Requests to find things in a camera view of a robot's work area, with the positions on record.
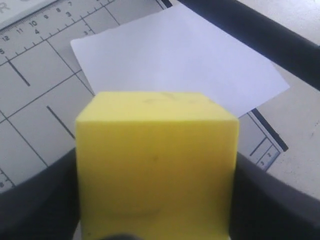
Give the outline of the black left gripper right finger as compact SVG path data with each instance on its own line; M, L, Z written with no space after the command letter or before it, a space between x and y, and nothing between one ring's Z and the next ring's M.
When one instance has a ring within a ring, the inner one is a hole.
M318 240L320 201L237 155L229 236L232 240Z

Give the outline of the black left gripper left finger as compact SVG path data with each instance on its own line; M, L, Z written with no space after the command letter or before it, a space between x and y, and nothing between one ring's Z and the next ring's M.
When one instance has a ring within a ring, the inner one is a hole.
M71 240L79 220L74 149L0 195L2 240Z

